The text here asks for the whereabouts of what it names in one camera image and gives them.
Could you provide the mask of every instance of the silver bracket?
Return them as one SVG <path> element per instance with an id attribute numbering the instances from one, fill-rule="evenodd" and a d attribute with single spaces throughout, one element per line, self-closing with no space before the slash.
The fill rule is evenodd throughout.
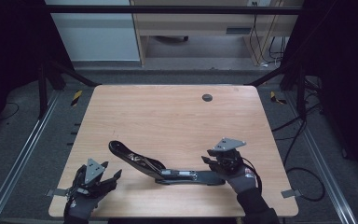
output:
<path id="1" fill-rule="evenodd" d="M 101 166 L 100 163 L 96 162 L 93 159 L 87 161 L 86 177 L 84 180 L 85 184 L 91 182 L 94 178 L 99 176 L 104 172 L 105 168 Z"/>
<path id="2" fill-rule="evenodd" d="M 281 192 L 281 194 L 282 194 L 283 198 L 302 196 L 302 193 L 299 189 L 284 190 Z"/>
<path id="3" fill-rule="evenodd" d="M 245 146 L 246 142 L 235 140 L 231 138 L 222 138 L 220 142 L 213 148 L 215 151 L 228 151 L 236 147 L 242 147 Z"/>
<path id="4" fill-rule="evenodd" d="M 48 189 L 45 195 L 49 197 L 53 197 L 54 195 L 66 197 L 67 189 Z"/>

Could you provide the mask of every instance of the black tool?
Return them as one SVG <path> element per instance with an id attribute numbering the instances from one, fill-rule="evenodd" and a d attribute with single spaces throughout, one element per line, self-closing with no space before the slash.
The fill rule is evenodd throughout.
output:
<path id="1" fill-rule="evenodd" d="M 242 166 L 249 168 L 256 176 L 257 186 L 260 192 L 262 191 L 262 182 L 260 176 L 257 174 L 254 166 L 244 163 L 246 160 L 243 158 L 236 147 L 245 146 L 243 141 L 222 138 L 220 142 L 213 148 L 207 150 L 208 154 L 212 157 L 216 157 L 216 161 L 212 161 L 207 157 L 202 157 L 202 160 L 209 165 L 212 171 L 217 172 L 220 175 L 235 175 Z"/>
<path id="2" fill-rule="evenodd" d="M 109 143 L 110 151 L 140 172 L 155 178 L 155 182 L 163 185 L 202 184 L 208 186 L 223 185 L 224 179 L 212 171 L 191 171 L 167 169 L 160 161 L 147 158 L 131 151 L 119 141 Z"/>
<path id="3" fill-rule="evenodd" d="M 67 198 L 67 203 L 64 210 L 66 216 L 69 205 L 74 200 L 75 196 L 80 193 L 86 197 L 98 198 L 106 195 L 111 190 L 116 189 L 117 180 L 121 177 L 121 170 L 117 171 L 112 178 L 101 182 L 103 172 L 105 171 L 108 162 L 102 164 L 89 159 L 87 166 L 82 165 L 76 172 L 72 187 L 69 189 L 48 189 L 46 195 L 53 197 L 54 195 Z"/>

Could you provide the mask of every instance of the metal bar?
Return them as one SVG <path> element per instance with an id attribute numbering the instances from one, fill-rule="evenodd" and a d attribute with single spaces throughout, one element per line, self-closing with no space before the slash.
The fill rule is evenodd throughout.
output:
<path id="1" fill-rule="evenodd" d="M 257 14 L 302 15 L 322 11 L 303 7 L 208 7 L 208 6 L 21 6 L 49 13 L 146 13 L 146 14 Z"/>
<path id="2" fill-rule="evenodd" d="M 29 160 L 34 147 L 39 140 L 39 137 L 43 130 L 48 123 L 50 115 L 57 104 L 57 99 L 60 96 L 59 91 L 54 91 L 50 100 L 48 102 L 48 110 L 45 116 L 42 119 L 39 119 L 34 126 L 30 136 L 28 137 L 27 141 L 25 142 L 24 147 L 22 148 L 19 157 L 14 162 L 13 166 L 11 167 L 10 172 L 7 175 L 7 178 L 3 185 L 0 188 L 0 214 L 4 209 L 8 198 L 10 197 L 11 192 L 13 191 L 14 187 L 16 186 L 17 181 L 19 180 L 21 173 Z"/>
<path id="3" fill-rule="evenodd" d="M 296 107 L 294 105 L 295 99 L 291 94 L 286 93 L 286 99 L 288 100 L 288 104 L 291 106 L 293 113 L 295 116 L 297 116 Z M 316 165 L 316 169 L 319 172 L 319 175 L 321 176 L 322 181 L 324 182 L 324 185 L 326 186 L 326 191 L 328 192 L 331 202 L 336 208 L 337 214 L 339 218 L 341 219 L 342 223 L 345 224 L 355 224 L 357 223 L 355 216 L 353 215 L 353 212 L 350 208 L 350 206 L 347 203 L 347 200 L 344 197 L 344 194 L 341 191 L 341 188 L 339 187 L 336 179 L 334 178 L 334 175 L 332 174 L 330 168 L 328 167 L 326 161 L 324 160 L 324 157 L 318 148 L 318 145 L 316 144 L 315 140 L 313 139 L 312 133 L 310 130 L 306 127 L 304 130 L 304 134 L 306 137 L 306 140 L 309 144 L 309 150 L 310 150 L 310 156 L 313 159 L 313 162 Z"/>

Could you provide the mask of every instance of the aluminum rail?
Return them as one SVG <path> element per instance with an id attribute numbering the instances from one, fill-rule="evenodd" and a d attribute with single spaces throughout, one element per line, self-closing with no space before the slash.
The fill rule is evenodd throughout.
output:
<path id="1" fill-rule="evenodd" d="M 16 186 L 16 183 L 19 180 L 21 173 L 25 168 L 25 165 L 27 164 L 32 152 L 34 151 L 34 147 L 36 146 L 40 135 L 45 129 L 46 124 L 48 123 L 52 111 L 57 104 L 59 96 L 59 91 L 54 91 L 52 93 L 48 104 L 48 111 L 42 119 L 39 119 L 37 121 L 36 125 L 34 126 L 34 129 L 32 130 L 27 141 L 25 142 L 25 145 L 23 146 L 18 158 L 16 159 L 10 172 L 8 173 L 5 182 L 2 184 L 0 188 L 0 214 L 2 213 L 2 210 L 4 209 L 11 192 Z"/>
<path id="2" fill-rule="evenodd" d="M 288 104 L 291 106 L 293 113 L 295 116 L 298 115 L 295 107 L 295 99 L 290 93 L 285 94 L 286 99 L 288 100 Z M 339 219 L 344 224 L 356 224 L 357 220 L 353 215 L 353 212 L 348 205 L 347 200 L 344 197 L 344 194 L 339 187 L 336 179 L 334 178 L 333 173 L 327 165 L 327 162 L 324 160 L 324 157 L 321 153 L 321 150 L 318 148 L 315 140 L 313 139 L 312 133 L 306 127 L 304 130 L 304 134 L 307 140 L 310 150 L 310 156 L 312 157 L 313 162 L 315 163 L 315 167 L 321 176 L 324 185 L 326 186 L 326 191 L 330 196 L 331 202 L 336 208 Z"/>

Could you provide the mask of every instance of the wire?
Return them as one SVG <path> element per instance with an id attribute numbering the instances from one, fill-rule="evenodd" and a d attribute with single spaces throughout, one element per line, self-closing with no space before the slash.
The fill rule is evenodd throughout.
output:
<path id="1" fill-rule="evenodd" d="M 301 122 L 300 128 L 298 129 L 298 131 L 297 131 L 295 137 L 293 138 L 292 143 L 290 144 L 290 147 L 289 147 L 288 151 L 286 152 L 286 156 L 284 157 L 284 160 L 283 160 L 283 167 L 286 166 L 286 162 L 287 162 L 287 159 L 289 158 L 290 152 L 291 152 L 292 149 L 293 149 L 293 145 L 295 144 L 295 141 L 297 140 L 297 138 L 300 136 L 300 133 L 302 132 L 301 130 L 302 130 L 303 128 L 305 128 L 305 125 L 306 125 L 306 124 L 307 124 L 307 122 L 306 122 L 305 120 L 303 120 L 303 121 Z"/>
<path id="2" fill-rule="evenodd" d="M 256 24 L 256 21 L 257 21 L 257 14 L 255 14 L 255 20 L 254 20 L 254 25 L 252 27 L 252 32 L 250 34 L 250 38 L 249 38 L 249 44 L 251 46 L 251 50 L 255 56 L 255 50 L 253 48 L 253 45 L 252 45 L 252 35 L 253 35 L 253 32 L 255 31 L 255 37 L 256 37 L 256 40 L 257 40 L 257 44 L 258 44 L 258 47 L 259 47 L 259 50 L 260 50 L 260 56 L 261 58 L 266 62 L 266 63 L 274 63 L 273 61 L 268 61 L 264 58 L 263 56 L 263 50 L 261 49 L 261 44 L 260 44 L 260 40 L 258 38 L 258 34 L 257 34 L 257 30 L 255 28 L 255 24 Z"/>
<path id="3" fill-rule="evenodd" d="M 19 112 L 19 110 L 20 110 L 20 106 L 16 103 L 7 103 L 7 105 L 15 105 L 17 108 L 11 115 L 4 117 L 4 118 L 0 118 L 0 120 L 9 119 L 9 118 L 13 117 L 15 114 L 17 114 L 17 112 Z"/>
<path id="4" fill-rule="evenodd" d="M 318 106 L 320 106 L 320 105 L 321 105 L 321 104 L 316 104 L 316 105 L 313 105 L 312 107 L 308 108 L 308 109 L 306 110 L 307 114 L 311 113 L 313 109 L 315 109 L 316 107 L 318 107 Z M 283 129 L 283 128 L 285 128 L 285 127 L 291 125 L 292 123 L 294 123 L 294 122 L 295 122 L 296 120 L 298 120 L 298 119 L 301 119 L 301 117 L 298 116 L 298 117 L 296 117 L 296 118 L 294 118 L 294 119 L 291 119 L 291 120 L 287 121 L 286 123 L 284 123 L 283 125 L 279 126 L 278 128 L 272 129 L 271 131 L 272 131 L 272 132 L 277 132 L 277 131 L 279 131 L 280 129 Z"/>
<path id="5" fill-rule="evenodd" d="M 289 170 L 286 171 L 286 173 L 289 174 L 292 171 L 304 171 L 304 172 L 307 172 L 310 175 L 313 175 L 319 181 L 319 183 L 322 185 L 322 194 L 321 194 L 321 196 L 319 196 L 317 198 L 310 198 L 310 197 L 307 197 L 307 196 L 301 194 L 301 196 L 300 196 L 301 198 L 303 198 L 303 199 L 305 199 L 307 201 L 310 201 L 310 202 L 317 203 L 324 197 L 324 195 L 326 193 L 326 188 L 325 188 L 324 182 L 321 180 L 321 178 L 319 176 L 317 176 L 315 173 L 311 172 L 310 170 L 307 170 L 307 169 L 302 168 L 302 167 L 290 168 Z"/>
<path id="6" fill-rule="evenodd" d="M 254 174 L 255 174 L 255 178 L 257 181 L 257 188 L 260 191 L 260 194 L 263 191 L 263 182 L 261 181 L 261 177 L 260 175 L 257 173 L 257 171 L 255 170 L 255 167 L 252 165 L 252 163 L 248 160 L 246 160 L 244 157 L 241 157 L 243 160 L 249 162 L 249 164 L 251 164 L 251 166 L 249 166 L 248 164 L 244 163 L 245 167 L 250 169 Z"/>

